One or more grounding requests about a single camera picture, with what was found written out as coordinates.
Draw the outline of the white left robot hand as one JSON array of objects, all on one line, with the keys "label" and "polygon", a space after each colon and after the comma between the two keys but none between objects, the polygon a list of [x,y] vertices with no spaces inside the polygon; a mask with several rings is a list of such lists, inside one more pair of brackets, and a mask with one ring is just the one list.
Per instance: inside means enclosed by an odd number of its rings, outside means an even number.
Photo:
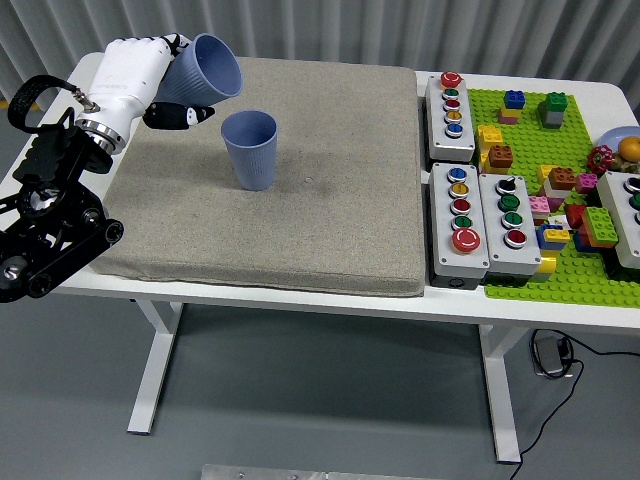
[{"label": "white left robot hand", "polygon": [[227,98],[218,58],[234,60],[209,34],[117,39],[106,47],[89,88],[92,104],[75,124],[119,149],[133,122],[159,130],[186,130],[215,114]]}]

